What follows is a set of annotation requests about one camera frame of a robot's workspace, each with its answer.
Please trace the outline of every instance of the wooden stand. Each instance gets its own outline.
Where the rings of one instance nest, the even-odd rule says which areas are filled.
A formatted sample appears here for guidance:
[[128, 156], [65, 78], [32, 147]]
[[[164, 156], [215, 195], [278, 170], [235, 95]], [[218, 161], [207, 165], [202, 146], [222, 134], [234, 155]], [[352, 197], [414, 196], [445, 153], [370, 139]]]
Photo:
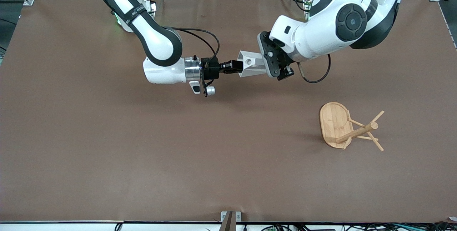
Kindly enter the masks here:
[[[346, 149], [353, 138], [372, 140], [379, 150], [384, 151], [378, 139], [374, 138], [371, 133], [372, 130], [378, 128], [376, 120], [383, 114], [384, 111], [381, 111], [368, 125], [364, 125], [351, 119], [349, 111], [342, 104], [329, 102], [320, 109], [319, 114], [323, 139], [331, 147], [343, 150]], [[354, 130], [352, 124], [356, 124], [360, 128]]]

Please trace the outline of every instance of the wooden dowel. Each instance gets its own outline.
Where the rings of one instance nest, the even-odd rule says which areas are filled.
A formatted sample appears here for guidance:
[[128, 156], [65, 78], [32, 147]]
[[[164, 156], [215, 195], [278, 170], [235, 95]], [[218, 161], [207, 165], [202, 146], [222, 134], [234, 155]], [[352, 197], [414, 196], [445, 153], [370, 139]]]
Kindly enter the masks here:
[[346, 147], [351, 143], [352, 137], [350, 137], [348, 140], [346, 140], [346, 143], [343, 146], [343, 150], [346, 150]]
[[346, 135], [343, 135], [342, 137], [338, 138], [336, 140], [337, 143], [342, 143], [346, 141], [349, 137], [356, 137], [356, 136], [361, 136], [367, 132], [370, 132], [372, 130], [375, 130], [378, 128], [378, 125], [376, 122], [371, 122], [370, 124], [366, 125], [365, 127], [361, 127], [357, 130], [354, 130], [352, 132], [347, 133]]
[[356, 138], [361, 138], [361, 139], [365, 139], [365, 140], [372, 140], [370, 137], [366, 137], [366, 136], [356, 136]]
[[378, 141], [376, 141], [376, 138], [374, 138], [374, 136], [372, 135], [372, 133], [370, 132], [367, 132], [368, 136], [370, 136], [370, 138], [373, 140], [373, 142], [375, 143], [375, 145], [377, 146], [377, 148], [379, 148], [379, 150], [381, 151], [384, 151], [384, 149], [382, 148], [382, 146], [379, 144]]
[[359, 122], [355, 121], [354, 119], [348, 119], [349, 122], [352, 122], [354, 124], [356, 124], [357, 126], [360, 126], [360, 127], [365, 127], [364, 124], [360, 124]]
[[376, 117], [374, 117], [374, 119], [371, 122], [377, 121], [377, 119], [379, 119], [379, 117], [382, 116], [383, 114], [384, 114], [384, 111], [381, 111]]

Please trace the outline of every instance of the wooden base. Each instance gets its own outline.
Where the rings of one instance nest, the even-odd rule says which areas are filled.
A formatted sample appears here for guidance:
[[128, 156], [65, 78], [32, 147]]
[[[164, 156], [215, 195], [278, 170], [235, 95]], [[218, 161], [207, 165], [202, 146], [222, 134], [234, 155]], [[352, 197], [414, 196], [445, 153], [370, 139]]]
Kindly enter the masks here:
[[333, 148], [346, 148], [351, 141], [337, 143], [336, 139], [354, 131], [352, 123], [348, 121], [351, 119], [349, 111], [344, 105], [338, 102], [329, 102], [325, 104], [319, 113], [320, 127], [322, 136], [327, 145]]

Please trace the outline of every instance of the brown tabletop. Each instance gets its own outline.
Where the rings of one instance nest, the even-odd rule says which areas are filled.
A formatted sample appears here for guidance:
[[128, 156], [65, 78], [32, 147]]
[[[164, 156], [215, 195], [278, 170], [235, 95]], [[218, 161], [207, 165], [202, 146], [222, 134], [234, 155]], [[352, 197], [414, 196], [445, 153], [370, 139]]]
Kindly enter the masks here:
[[[162, 25], [203, 28], [219, 59], [258, 52], [289, 0], [165, 0]], [[183, 56], [209, 57], [183, 34]], [[457, 53], [438, 3], [402, 0], [379, 46], [297, 73], [222, 75], [216, 95], [148, 83], [144, 52], [101, 0], [35, 0], [0, 67], [0, 220], [435, 222], [457, 214]], [[326, 57], [304, 64], [308, 78]], [[326, 145], [337, 101], [368, 140]]]

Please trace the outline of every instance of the black strap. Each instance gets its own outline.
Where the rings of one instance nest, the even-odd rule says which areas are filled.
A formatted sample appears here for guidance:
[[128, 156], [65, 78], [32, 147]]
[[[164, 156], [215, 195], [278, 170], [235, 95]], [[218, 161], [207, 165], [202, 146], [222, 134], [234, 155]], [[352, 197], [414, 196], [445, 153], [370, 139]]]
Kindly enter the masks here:
[[131, 22], [144, 11], [146, 11], [146, 8], [144, 8], [143, 4], [140, 4], [132, 10], [129, 10], [126, 14], [124, 14], [125, 23], [130, 25]]

